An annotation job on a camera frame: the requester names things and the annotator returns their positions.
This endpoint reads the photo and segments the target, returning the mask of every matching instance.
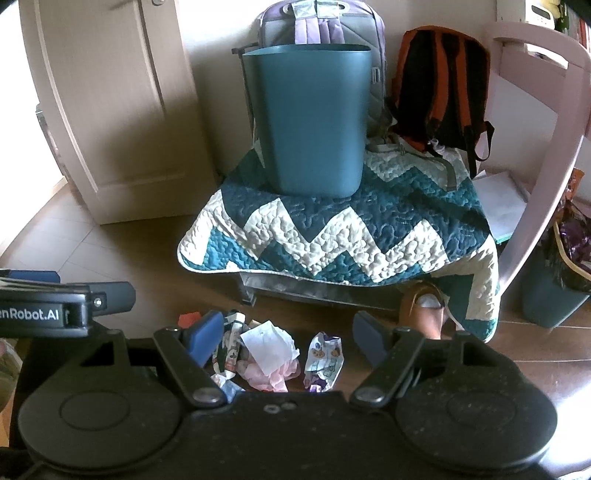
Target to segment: quilt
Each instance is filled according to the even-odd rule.
[[[344,199],[282,195],[250,150],[178,246],[198,273],[274,273],[379,288],[429,279],[456,323],[487,341],[499,313],[498,257],[462,158],[446,167],[401,150],[365,153],[359,190]]]

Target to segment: pink tissue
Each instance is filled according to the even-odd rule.
[[[300,376],[300,363],[297,359],[290,360],[267,376],[249,354],[248,360],[238,361],[236,371],[257,390],[284,393],[287,392],[285,381]]]

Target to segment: purple backpack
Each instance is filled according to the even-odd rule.
[[[384,21],[373,8],[357,0],[300,0],[271,5],[259,17],[259,45],[348,43],[372,50],[373,66],[369,101],[368,135],[379,133],[384,123],[385,39]]]

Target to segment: pink chair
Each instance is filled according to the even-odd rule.
[[[567,186],[591,112],[591,57],[576,40],[548,28],[495,22],[486,29],[491,50],[489,105],[498,77],[513,83],[558,114],[534,190],[511,240],[499,258],[501,294],[513,281],[545,231]],[[546,48],[569,62],[557,64],[529,55],[523,44]]]

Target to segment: teal bucket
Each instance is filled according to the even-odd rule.
[[[281,45],[243,57],[265,171],[279,193],[344,198],[361,183],[371,51]]]
[[[562,289],[546,266],[542,250],[534,250],[521,284],[521,307],[527,320],[545,328],[557,327],[588,298],[586,293]]]

